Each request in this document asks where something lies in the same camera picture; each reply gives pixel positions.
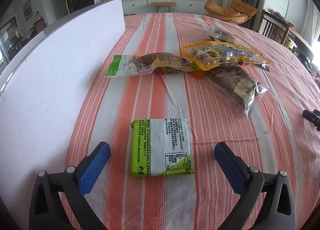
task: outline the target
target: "vacuum sealed food package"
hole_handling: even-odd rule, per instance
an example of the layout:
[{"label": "vacuum sealed food package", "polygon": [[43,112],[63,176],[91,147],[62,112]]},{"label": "vacuum sealed food package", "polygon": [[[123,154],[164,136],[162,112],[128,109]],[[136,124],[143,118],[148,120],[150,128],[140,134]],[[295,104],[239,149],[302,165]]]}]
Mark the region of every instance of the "vacuum sealed food package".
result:
[{"label": "vacuum sealed food package", "polygon": [[131,177],[194,174],[186,119],[132,122]]},{"label": "vacuum sealed food package", "polygon": [[246,44],[242,39],[215,25],[211,26],[209,30],[206,31],[206,35],[210,37],[211,41],[228,42],[230,44],[241,45],[249,48],[249,45]]},{"label": "vacuum sealed food package", "polygon": [[181,47],[185,57],[203,71],[212,68],[236,67],[249,64],[267,64],[270,60],[254,48],[232,45],[226,42],[205,41]]},{"label": "vacuum sealed food package", "polygon": [[148,75],[154,70],[161,73],[176,73],[197,69],[199,67],[186,58],[169,52],[151,53],[144,56],[115,55],[106,77]]},{"label": "vacuum sealed food package", "polygon": [[235,99],[248,117],[255,98],[268,90],[240,67],[216,67],[204,72],[204,76]]}]

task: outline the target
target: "black device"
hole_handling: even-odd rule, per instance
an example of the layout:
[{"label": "black device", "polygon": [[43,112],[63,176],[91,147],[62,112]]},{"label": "black device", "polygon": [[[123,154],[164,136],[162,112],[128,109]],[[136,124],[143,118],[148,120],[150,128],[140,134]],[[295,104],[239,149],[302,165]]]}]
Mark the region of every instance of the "black device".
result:
[{"label": "black device", "polygon": [[[110,152],[109,144],[100,142],[77,167],[71,166],[62,173],[54,174],[47,174],[41,170],[31,198],[29,229],[75,230],[58,194],[64,192],[83,230],[106,230],[86,202],[84,195],[92,190],[110,157]],[[267,194],[260,213],[250,229],[296,229],[292,190],[285,171],[281,170],[274,175],[262,173],[256,167],[248,167],[224,142],[215,146],[214,156],[233,191],[240,195],[239,202],[219,230],[243,229],[261,192]]]},{"label": "black device", "polygon": [[308,110],[304,110],[302,115],[303,115],[304,119],[313,123],[314,126],[317,127],[317,131],[320,132],[320,112],[317,109],[314,109],[313,112],[310,112]]}]

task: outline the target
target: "blue pad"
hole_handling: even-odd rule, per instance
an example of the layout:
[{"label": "blue pad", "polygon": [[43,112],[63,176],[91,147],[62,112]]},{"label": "blue pad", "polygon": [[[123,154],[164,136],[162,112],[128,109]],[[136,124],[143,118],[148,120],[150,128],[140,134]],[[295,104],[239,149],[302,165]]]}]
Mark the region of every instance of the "blue pad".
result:
[{"label": "blue pad", "polygon": [[247,190],[246,177],[242,173],[241,169],[237,166],[237,164],[229,156],[232,154],[234,157],[236,157],[231,150],[230,152],[230,154],[227,153],[227,151],[222,147],[221,143],[218,143],[214,148],[214,156],[219,163],[224,175],[229,181],[234,193],[242,196],[246,193]]},{"label": "blue pad", "polygon": [[91,192],[101,171],[110,157],[110,153],[110,145],[106,143],[93,158],[92,162],[81,175],[81,177],[79,177],[78,189],[82,196]]}]

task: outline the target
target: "tablecloth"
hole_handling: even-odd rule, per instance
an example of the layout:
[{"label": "tablecloth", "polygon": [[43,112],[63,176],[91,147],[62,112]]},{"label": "tablecloth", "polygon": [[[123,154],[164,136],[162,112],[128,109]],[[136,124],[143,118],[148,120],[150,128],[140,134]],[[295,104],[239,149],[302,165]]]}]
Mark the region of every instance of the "tablecloth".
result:
[{"label": "tablecloth", "polygon": [[[302,117],[320,108],[320,91],[299,60],[262,35],[219,20],[193,14],[161,13],[125,17],[126,32],[100,68],[77,119],[66,167],[77,165],[100,141],[111,146],[111,158],[92,192],[85,196],[100,220],[115,229],[217,229],[239,196],[232,192],[213,156],[225,141],[248,166],[266,173],[285,170],[296,207],[297,229],[319,200],[320,133]],[[115,54],[172,52],[208,38],[211,25],[227,29],[270,58],[270,72],[246,66],[268,86],[250,118],[207,78],[159,74],[106,78]],[[139,119],[188,119],[196,174],[130,178],[130,123]],[[262,194],[246,228],[260,210]],[[79,225],[70,208],[67,214]]]}]

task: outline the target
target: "snack package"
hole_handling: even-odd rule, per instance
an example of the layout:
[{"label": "snack package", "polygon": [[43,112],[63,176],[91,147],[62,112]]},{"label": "snack package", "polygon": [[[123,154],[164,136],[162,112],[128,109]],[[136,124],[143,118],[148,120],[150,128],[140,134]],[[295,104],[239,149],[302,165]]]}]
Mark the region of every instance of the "snack package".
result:
[{"label": "snack package", "polygon": [[210,29],[206,32],[206,35],[210,37],[211,41],[228,42],[230,44],[241,45],[249,48],[249,45],[246,44],[242,39],[215,25],[210,27]]},{"label": "snack package", "polygon": [[235,99],[248,117],[255,97],[261,97],[268,90],[240,67],[216,67],[204,72],[204,76]]},{"label": "snack package", "polygon": [[232,45],[226,42],[205,41],[184,46],[181,51],[186,58],[197,64],[203,71],[212,68],[236,67],[249,64],[267,64],[270,60],[254,48]]},{"label": "snack package", "polygon": [[144,56],[115,55],[106,77],[148,75],[154,70],[161,73],[175,73],[199,69],[187,59],[169,52],[151,53]]},{"label": "snack package", "polygon": [[186,119],[132,122],[131,177],[194,174]]}]

